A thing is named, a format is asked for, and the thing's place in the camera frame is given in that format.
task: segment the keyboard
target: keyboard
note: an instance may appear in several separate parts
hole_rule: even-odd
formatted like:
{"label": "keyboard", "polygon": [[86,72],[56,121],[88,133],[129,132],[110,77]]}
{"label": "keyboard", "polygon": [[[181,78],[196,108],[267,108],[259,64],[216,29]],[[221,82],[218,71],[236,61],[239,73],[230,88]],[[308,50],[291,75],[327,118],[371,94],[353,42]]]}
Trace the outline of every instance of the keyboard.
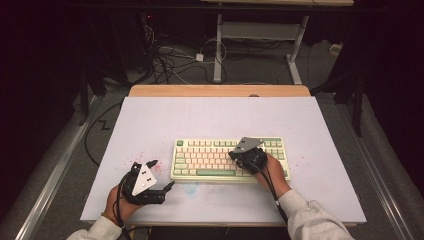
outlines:
{"label": "keyboard", "polygon": [[[286,180],[290,180],[289,165],[283,139],[261,137],[265,152],[278,159]],[[178,139],[174,144],[171,179],[177,182],[257,182],[248,171],[238,167],[228,152],[239,140],[234,139]]]}

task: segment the hand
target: hand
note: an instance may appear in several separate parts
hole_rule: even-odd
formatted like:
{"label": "hand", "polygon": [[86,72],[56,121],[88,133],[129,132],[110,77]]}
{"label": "hand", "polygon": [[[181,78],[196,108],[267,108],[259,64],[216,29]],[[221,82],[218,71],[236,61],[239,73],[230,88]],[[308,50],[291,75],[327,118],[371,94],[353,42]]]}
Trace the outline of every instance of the hand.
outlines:
{"label": "hand", "polygon": [[[284,177],[283,169],[281,167],[281,164],[278,162],[278,160],[268,153],[267,153],[267,158],[268,158],[267,165],[265,166],[264,169],[262,169],[262,171],[264,172],[265,176],[267,176],[268,179],[270,180],[272,179],[272,184],[274,185],[277,197],[280,198],[286,192],[288,192],[291,188],[289,184],[287,183],[286,178]],[[254,176],[263,187],[265,187],[266,189],[269,189],[269,186],[261,173],[258,172]]]}
{"label": "hand", "polygon": [[[113,219],[113,222],[118,225],[118,218],[115,216],[115,213],[117,212],[116,209],[116,194],[118,193],[118,186],[115,186],[112,188],[109,192],[109,196],[107,197],[106,202],[106,209],[105,213],[110,216]],[[129,203],[122,195],[120,194],[120,200],[119,200],[119,210],[121,212],[121,219],[122,221],[126,222],[130,217],[134,214],[135,211],[142,208],[143,205],[134,205]]]}

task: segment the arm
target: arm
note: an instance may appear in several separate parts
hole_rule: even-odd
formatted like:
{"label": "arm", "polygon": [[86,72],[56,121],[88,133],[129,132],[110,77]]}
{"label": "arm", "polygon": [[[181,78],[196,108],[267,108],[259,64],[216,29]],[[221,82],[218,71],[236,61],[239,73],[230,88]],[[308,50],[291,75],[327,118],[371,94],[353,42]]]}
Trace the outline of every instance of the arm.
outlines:
{"label": "arm", "polygon": [[[287,214],[291,239],[353,239],[344,225],[318,202],[308,202],[290,188],[280,163],[269,154],[264,173],[272,179],[278,202]],[[255,177],[262,186],[268,188],[261,174],[257,173]]]}
{"label": "arm", "polygon": [[[105,211],[102,216],[97,219],[93,226],[87,230],[79,230],[74,232],[68,237],[68,240],[84,240],[84,239],[101,239],[101,240],[115,240],[121,235],[122,229],[118,227],[116,212],[116,195],[118,193],[118,186],[110,190],[106,202]],[[133,215],[135,211],[143,206],[130,204],[125,198],[119,200],[121,218],[124,222]]]}

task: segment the space bar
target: space bar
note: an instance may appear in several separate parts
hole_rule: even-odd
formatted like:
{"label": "space bar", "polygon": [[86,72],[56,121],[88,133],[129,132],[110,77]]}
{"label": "space bar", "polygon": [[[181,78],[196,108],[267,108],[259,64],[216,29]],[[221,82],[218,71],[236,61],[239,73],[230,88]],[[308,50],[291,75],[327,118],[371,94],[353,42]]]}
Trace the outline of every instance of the space bar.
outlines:
{"label": "space bar", "polygon": [[234,176],[234,170],[197,170],[197,176]]}

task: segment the gray carpet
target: gray carpet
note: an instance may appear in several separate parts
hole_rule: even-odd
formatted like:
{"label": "gray carpet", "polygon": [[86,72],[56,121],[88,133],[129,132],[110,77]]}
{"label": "gray carpet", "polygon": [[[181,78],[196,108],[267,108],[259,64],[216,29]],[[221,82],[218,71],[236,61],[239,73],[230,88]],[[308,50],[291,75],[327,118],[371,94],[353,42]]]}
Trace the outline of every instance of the gray carpet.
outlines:
{"label": "gray carpet", "polygon": [[[296,61],[303,83],[308,87],[315,87],[326,81],[336,58],[328,54],[330,44],[323,42],[314,45],[313,48],[303,46]],[[251,52],[246,56],[246,51],[233,51],[224,62],[227,72],[225,84],[241,83],[268,83],[268,84],[292,84],[287,70],[283,54],[290,52],[290,44],[283,43],[276,49]],[[194,56],[196,51],[179,46],[180,50]],[[185,64],[189,60],[173,58],[175,64]],[[205,71],[208,79],[212,79],[212,65],[196,64],[190,70],[171,76],[170,84],[207,84]],[[175,68],[174,71],[182,71],[184,68]],[[132,79],[140,76],[136,70],[129,70]],[[144,83],[153,83],[150,78]],[[158,81],[166,81],[162,76]],[[106,96],[102,99],[95,116],[100,116],[111,106],[119,104],[128,90],[116,87],[108,87]],[[354,189],[358,195],[361,206],[364,209],[368,222],[356,227],[349,228],[350,233],[356,239],[399,239],[393,223],[382,205],[381,196],[376,191],[372,176],[366,171],[363,150],[358,147],[357,139],[352,134],[349,123],[343,110],[351,111],[350,106],[336,105],[332,100],[332,94],[320,94],[317,96],[319,106],[324,119],[336,144],[337,150],[346,167]],[[404,222],[411,230],[412,238],[419,239],[424,236],[423,218],[424,207],[421,195],[410,181],[407,173],[399,163],[385,138],[384,132],[374,118],[372,109],[365,98],[362,115],[361,141],[369,150],[372,159],[381,172],[381,177],[387,184],[393,199],[396,200],[399,211],[404,216]],[[87,146],[95,161],[100,162],[107,147],[108,140],[113,131],[114,123],[119,114],[119,106],[114,107],[100,120],[95,122],[87,135]],[[35,203],[41,189],[44,187],[52,172],[60,154],[66,149],[67,141],[72,137],[72,129],[78,120],[79,114],[64,128],[45,159],[39,164],[34,172],[32,180],[26,188],[8,217],[3,221],[0,228],[0,239],[15,239],[29,211]],[[86,197],[91,189],[91,184],[97,172],[97,166],[90,160],[86,152],[84,141],[78,144],[72,158],[71,165],[66,172],[63,182],[48,208],[34,239],[66,239],[72,232],[88,228],[90,225],[79,221]]]}

